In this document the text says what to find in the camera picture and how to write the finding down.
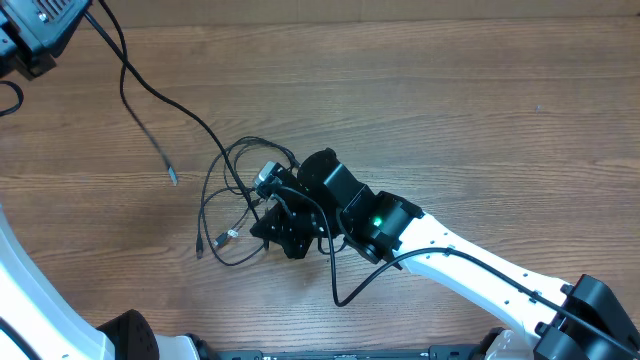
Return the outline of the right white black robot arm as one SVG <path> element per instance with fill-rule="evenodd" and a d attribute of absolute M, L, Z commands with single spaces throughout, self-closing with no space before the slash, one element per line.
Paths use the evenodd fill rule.
<path fill-rule="evenodd" d="M 639 331 L 602 281 L 574 283 L 515 265 L 456 235 L 409 200 L 374 193 L 327 148 L 296 170 L 268 162 L 254 181 L 275 205 L 252 227 L 290 259 L 313 240 L 344 243 L 383 273 L 421 275 L 502 322 L 472 359 L 636 359 Z"/>

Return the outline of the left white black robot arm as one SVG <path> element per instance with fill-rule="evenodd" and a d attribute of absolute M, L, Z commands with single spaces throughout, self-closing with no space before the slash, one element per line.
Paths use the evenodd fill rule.
<path fill-rule="evenodd" d="M 87 1 L 4 1 L 1 74 L 33 80 L 55 66 Z M 155 334 L 129 310 L 94 327 L 64 300 L 1 222 L 1 356 L 5 359 L 197 359 L 191 337 Z"/>

